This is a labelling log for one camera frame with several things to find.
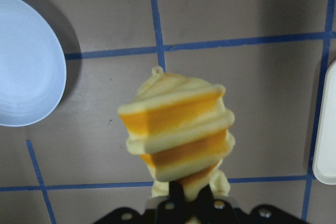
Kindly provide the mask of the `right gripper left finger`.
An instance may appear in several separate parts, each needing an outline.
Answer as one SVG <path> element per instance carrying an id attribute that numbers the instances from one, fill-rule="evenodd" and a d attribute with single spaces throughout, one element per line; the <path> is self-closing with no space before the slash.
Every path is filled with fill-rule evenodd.
<path id="1" fill-rule="evenodd" d="M 177 206 L 185 204 L 183 187 L 176 181 L 169 182 L 169 196 L 170 201 L 175 203 Z"/>

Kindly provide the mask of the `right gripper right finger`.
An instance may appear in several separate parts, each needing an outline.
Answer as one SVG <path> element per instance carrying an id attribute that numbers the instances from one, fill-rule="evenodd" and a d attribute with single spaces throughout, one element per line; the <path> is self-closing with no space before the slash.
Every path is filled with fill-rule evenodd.
<path id="1" fill-rule="evenodd" d="M 210 185 L 208 184 L 199 191 L 196 199 L 196 205 L 198 208 L 209 208 L 212 200 L 213 193 L 211 191 Z"/>

